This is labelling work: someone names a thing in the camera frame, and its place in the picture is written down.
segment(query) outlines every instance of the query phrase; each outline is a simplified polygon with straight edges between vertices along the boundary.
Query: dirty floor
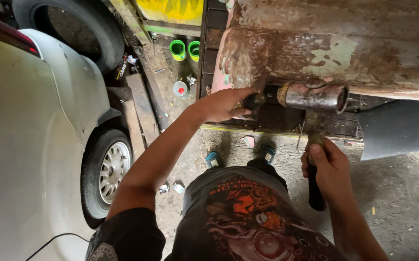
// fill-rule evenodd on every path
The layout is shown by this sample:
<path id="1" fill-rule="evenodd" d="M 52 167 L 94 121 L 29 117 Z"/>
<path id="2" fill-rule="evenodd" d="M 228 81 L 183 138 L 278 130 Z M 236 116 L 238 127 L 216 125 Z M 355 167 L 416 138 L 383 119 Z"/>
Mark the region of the dirty floor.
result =
<path id="1" fill-rule="evenodd" d="M 160 35 L 154 48 L 145 50 L 147 62 L 153 73 L 165 69 L 154 73 L 164 101 L 164 108 L 160 109 L 169 115 L 163 128 L 195 101 L 195 86 L 191 86 L 190 95 L 186 99 L 177 98 L 172 93 L 172 84 L 186 73 L 195 73 L 197 63 L 188 58 L 183 63 L 172 60 L 167 46 L 171 40 L 170 37 Z M 255 138 L 254 149 L 247 148 L 240 140 L 245 135 Z M 317 212 L 308 205 L 308 185 L 307 180 L 302 177 L 299 160 L 306 141 L 302 139 L 299 150 L 296 150 L 296 137 L 199 130 L 183 151 L 168 182 L 172 185 L 181 181 L 188 186 L 205 171 L 203 159 L 213 149 L 221 153 L 226 166 L 235 166 L 244 165 L 254 158 L 260 145 L 276 144 L 277 152 L 273 166 L 287 181 L 294 207 L 332 241 L 328 211 Z M 387 255 L 391 260 L 419 260 L 419 152 L 360 162 L 362 145 L 341 147 L 350 159 L 352 183 L 359 207 Z M 171 189 L 169 193 L 157 195 L 156 201 L 158 226 L 166 236 L 163 250 L 165 258 L 172 251 L 175 229 L 181 220 L 183 194 Z"/>

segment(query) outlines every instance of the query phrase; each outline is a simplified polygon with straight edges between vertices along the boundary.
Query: sneaker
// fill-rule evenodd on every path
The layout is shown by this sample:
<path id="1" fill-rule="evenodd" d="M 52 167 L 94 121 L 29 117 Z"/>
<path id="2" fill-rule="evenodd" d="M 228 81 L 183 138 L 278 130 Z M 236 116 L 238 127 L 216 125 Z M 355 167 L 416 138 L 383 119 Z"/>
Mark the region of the sneaker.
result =
<path id="1" fill-rule="evenodd" d="M 205 162 L 208 169 L 211 169 L 216 166 L 222 168 L 224 167 L 223 161 L 221 160 L 221 157 L 219 156 L 219 153 L 217 151 L 209 152 L 205 158 Z"/>
<path id="2" fill-rule="evenodd" d="M 275 149 L 270 145 L 266 145 L 261 149 L 261 151 L 259 151 L 256 158 L 263 158 L 269 164 L 271 164 L 274 161 L 274 155 L 275 155 Z"/>

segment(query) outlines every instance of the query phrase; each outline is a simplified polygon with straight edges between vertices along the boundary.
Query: tire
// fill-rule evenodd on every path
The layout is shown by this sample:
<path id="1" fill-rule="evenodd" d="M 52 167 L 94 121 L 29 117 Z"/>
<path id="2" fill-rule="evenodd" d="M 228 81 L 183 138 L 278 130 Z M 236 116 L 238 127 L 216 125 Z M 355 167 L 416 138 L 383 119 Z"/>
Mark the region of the tire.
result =
<path id="1" fill-rule="evenodd" d="M 100 0 L 13 0 L 13 13 L 21 29 L 36 29 L 69 45 L 52 26 L 48 6 L 70 12 L 94 33 L 101 47 L 96 64 L 103 74 L 116 68 L 124 54 L 124 39 L 113 14 Z"/>
<path id="2" fill-rule="evenodd" d="M 110 147 L 123 143 L 127 147 L 128 151 L 128 162 L 129 168 L 132 165 L 132 152 L 131 145 L 126 135 L 117 129 L 108 130 L 100 133 L 98 138 L 89 140 L 90 144 L 87 144 L 84 157 L 82 159 L 82 169 L 80 175 L 80 192 L 82 209 L 86 220 L 94 219 L 93 222 L 87 221 L 88 223 L 98 223 L 98 220 L 104 218 L 108 214 L 111 203 L 106 202 L 102 198 L 100 183 L 101 183 L 101 170 L 103 166 L 103 160 L 107 155 L 107 152 L 111 152 Z"/>

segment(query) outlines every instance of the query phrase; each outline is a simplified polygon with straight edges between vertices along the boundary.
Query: hammer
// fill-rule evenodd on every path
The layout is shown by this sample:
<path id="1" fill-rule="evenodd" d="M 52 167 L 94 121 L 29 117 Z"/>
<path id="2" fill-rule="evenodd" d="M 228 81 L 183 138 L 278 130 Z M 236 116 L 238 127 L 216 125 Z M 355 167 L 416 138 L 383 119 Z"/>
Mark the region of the hammer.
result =
<path id="1" fill-rule="evenodd" d="M 308 134 L 309 143 L 316 143 L 324 148 L 325 133 L 333 114 L 340 114 L 345 110 L 348 87 L 326 85 L 320 80 L 311 80 L 304 84 L 288 82 L 277 91 L 277 100 L 284 107 L 306 110 L 303 130 Z M 308 162 L 309 205 L 314 210 L 324 211 L 327 205 L 316 182 L 318 169 L 311 155 Z"/>

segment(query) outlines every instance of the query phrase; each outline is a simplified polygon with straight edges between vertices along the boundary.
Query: cable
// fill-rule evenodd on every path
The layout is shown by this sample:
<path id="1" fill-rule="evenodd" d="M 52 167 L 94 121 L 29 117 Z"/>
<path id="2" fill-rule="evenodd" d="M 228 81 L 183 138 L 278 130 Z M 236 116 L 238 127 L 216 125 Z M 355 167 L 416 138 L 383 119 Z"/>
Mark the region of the cable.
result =
<path id="1" fill-rule="evenodd" d="M 51 241 L 53 241 L 54 239 L 56 239 L 57 237 L 60 237 L 60 236 L 62 236 L 62 235 L 68 235 L 68 234 L 72 234 L 72 235 L 75 235 L 75 236 L 77 236 L 77 237 L 79 237 L 79 238 L 81 238 L 82 240 L 84 240 L 85 242 L 87 242 L 87 243 L 89 243 L 90 241 L 89 240 L 87 240 L 87 239 L 85 239 L 85 238 L 83 238 L 83 237 L 81 237 L 80 235 L 78 235 L 78 234 L 74 234 L 74 233 L 64 233 L 64 234 L 59 234 L 59 235 L 56 235 L 56 236 L 54 236 L 54 237 L 52 237 L 52 239 L 50 239 L 47 243 L 45 243 L 45 245 L 44 246 L 42 246 L 41 248 L 39 248 L 35 253 L 33 253 L 29 258 L 27 258 L 26 259 L 26 261 L 28 261 L 29 259 L 31 259 L 32 257 L 34 257 L 40 250 L 42 250 L 44 247 L 46 247 L 48 244 L 50 244 L 50 242 Z"/>

